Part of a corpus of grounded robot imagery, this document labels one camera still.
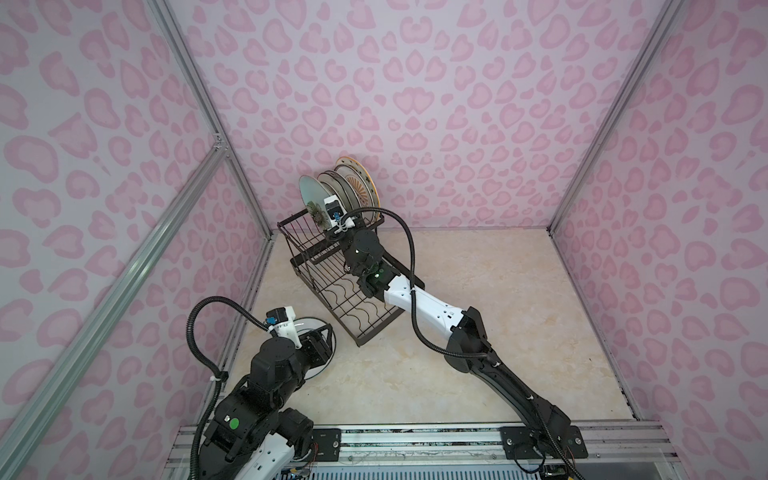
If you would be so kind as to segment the black wire dish rack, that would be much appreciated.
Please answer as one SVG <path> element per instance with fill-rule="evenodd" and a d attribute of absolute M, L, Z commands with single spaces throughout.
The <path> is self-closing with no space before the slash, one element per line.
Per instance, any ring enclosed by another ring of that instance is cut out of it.
<path fill-rule="evenodd" d="M 326 239 L 306 207 L 278 223 L 289 246 L 291 266 L 321 301 L 331 316 L 359 347 L 397 319 L 405 310 L 385 302 L 389 283 L 402 276 L 417 287 L 425 283 L 397 260 L 381 243 L 378 227 L 384 216 L 399 216 L 381 207 L 361 207 L 347 212 L 355 225 L 364 225 L 356 240 L 359 251 L 341 252 Z"/>

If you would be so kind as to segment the white plate dark blue rim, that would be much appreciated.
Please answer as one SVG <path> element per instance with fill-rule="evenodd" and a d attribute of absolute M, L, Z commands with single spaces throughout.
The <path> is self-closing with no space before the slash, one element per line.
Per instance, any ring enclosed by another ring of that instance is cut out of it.
<path fill-rule="evenodd" d="M 334 170 L 326 170 L 327 183 L 344 205 L 347 212 L 361 207 L 360 199 L 352 185 Z"/>

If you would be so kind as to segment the light green flower plate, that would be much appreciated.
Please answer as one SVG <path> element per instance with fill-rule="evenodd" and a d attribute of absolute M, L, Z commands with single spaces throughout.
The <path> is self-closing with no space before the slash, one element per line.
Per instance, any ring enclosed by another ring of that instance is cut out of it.
<path fill-rule="evenodd" d="M 308 214 L 314 223 L 322 230 L 335 228 L 337 219 L 329 210 L 338 209 L 339 202 L 314 177 L 303 175 L 299 179 L 299 189 Z"/>

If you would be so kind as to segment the white plate brown rim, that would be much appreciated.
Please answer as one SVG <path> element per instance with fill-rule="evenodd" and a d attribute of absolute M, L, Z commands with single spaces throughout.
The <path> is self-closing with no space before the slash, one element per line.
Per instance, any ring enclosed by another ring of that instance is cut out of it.
<path fill-rule="evenodd" d="M 335 194 L 347 212 L 361 207 L 360 201 L 351 185 L 336 171 L 326 170 L 317 175 L 317 180 Z"/>

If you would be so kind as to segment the cream star cartoon plate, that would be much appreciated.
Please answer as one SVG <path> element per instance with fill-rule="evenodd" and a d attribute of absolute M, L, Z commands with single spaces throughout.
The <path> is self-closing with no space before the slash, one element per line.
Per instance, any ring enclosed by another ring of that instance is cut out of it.
<path fill-rule="evenodd" d="M 358 162 L 356 159 L 348 157 L 348 156 L 343 156 L 343 157 L 338 158 L 336 160 L 335 167 L 337 165 L 340 165 L 340 164 L 345 164 L 345 165 L 353 166 L 354 168 L 356 168 L 358 170 L 359 173 L 362 174 L 363 178 L 372 187 L 373 195 L 374 195 L 374 203 L 375 203 L 375 205 L 373 207 L 380 207 L 381 206 L 381 204 L 380 204 L 380 197 L 378 195 L 377 188 L 376 188 L 376 186 L 374 184 L 374 181 L 373 181 L 371 175 L 368 173 L 366 168 L 360 162 Z"/>

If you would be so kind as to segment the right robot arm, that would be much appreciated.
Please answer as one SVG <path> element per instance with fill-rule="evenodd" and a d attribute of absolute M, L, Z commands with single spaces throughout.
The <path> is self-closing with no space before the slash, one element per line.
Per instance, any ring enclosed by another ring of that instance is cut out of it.
<path fill-rule="evenodd" d="M 345 270 L 356 278 L 362 293 L 408 311 L 417 339 L 443 355 L 454 370 L 478 378 L 509 404 L 528 429 L 533 447 L 560 460 L 587 458 L 579 428 L 507 367 L 488 339 L 480 312 L 455 307 L 419 285 L 415 242 L 409 230 L 405 235 L 408 267 L 395 261 L 371 227 L 347 224 L 325 232 L 326 240 L 340 248 Z"/>

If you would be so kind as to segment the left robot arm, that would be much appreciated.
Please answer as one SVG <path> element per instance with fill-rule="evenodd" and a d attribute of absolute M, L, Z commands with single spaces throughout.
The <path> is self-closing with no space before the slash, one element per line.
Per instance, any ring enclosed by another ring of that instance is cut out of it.
<path fill-rule="evenodd" d="M 300 346 L 289 338 L 266 340 L 250 372 L 210 409 L 212 419 L 193 437 L 191 479 L 275 479 L 316 453 L 314 422 L 287 402 L 309 371 L 329 363 L 335 334 L 325 324 L 298 339 Z"/>

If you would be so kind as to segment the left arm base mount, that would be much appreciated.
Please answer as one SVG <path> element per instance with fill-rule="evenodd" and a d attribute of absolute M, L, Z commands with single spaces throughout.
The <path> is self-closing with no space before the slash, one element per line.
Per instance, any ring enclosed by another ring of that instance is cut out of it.
<path fill-rule="evenodd" d="M 340 457 L 342 431 L 339 428 L 315 428 L 299 435 L 294 444 L 293 462 L 336 462 Z"/>

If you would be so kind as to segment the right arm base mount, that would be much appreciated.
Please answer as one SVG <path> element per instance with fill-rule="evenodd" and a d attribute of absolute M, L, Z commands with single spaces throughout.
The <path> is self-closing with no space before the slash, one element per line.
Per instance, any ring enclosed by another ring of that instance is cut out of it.
<path fill-rule="evenodd" d="M 547 459 L 560 460 L 560 456 L 550 445 L 545 433 L 537 433 L 525 426 L 506 426 L 499 429 L 501 443 L 507 460 L 536 460 L 543 456 Z M 582 460 L 589 457 L 586 440 L 576 425 L 570 425 L 560 436 L 562 453 L 569 460 Z"/>

